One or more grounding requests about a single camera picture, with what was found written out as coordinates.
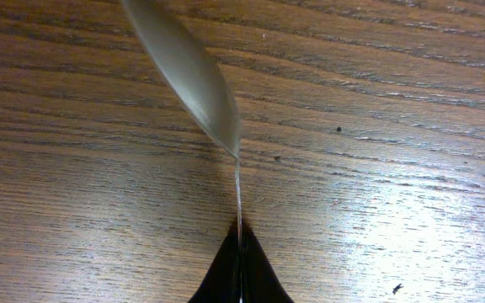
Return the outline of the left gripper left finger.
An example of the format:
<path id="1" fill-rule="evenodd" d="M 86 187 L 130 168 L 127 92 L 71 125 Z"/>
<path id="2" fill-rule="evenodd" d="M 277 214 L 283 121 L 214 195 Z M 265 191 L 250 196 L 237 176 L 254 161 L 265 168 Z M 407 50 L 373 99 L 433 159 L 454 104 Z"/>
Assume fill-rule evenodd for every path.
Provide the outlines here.
<path id="1" fill-rule="evenodd" d="M 237 221 L 234 221 L 200 287 L 189 299 L 189 303 L 238 303 L 239 301 L 240 253 Z"/>

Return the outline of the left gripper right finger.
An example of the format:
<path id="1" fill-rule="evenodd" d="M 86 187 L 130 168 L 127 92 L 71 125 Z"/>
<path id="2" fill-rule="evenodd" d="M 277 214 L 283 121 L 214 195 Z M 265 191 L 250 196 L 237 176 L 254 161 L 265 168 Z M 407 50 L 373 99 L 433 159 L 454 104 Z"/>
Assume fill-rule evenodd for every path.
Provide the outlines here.
<path id="1" fill-rule="evenodd" d="M 258 238 L 242 223 L 242 301 L 244 303 L 293 303 L 279 282 Z"/>

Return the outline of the small metal spoon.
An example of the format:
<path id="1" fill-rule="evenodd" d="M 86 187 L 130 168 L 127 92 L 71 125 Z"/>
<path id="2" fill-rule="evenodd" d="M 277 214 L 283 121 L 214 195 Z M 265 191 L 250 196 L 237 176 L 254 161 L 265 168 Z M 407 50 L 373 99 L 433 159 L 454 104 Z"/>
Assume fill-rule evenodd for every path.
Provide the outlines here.
<path id="1" fill-rule="evenodd" d="M 146 53 L 195 123 L 235 161 L 237 234 L 242 294 L 242 202 L 240 189 L 241 118 L 231 90 L 205 47 L 162 5 L 148 0 L 122 0 Z"/>

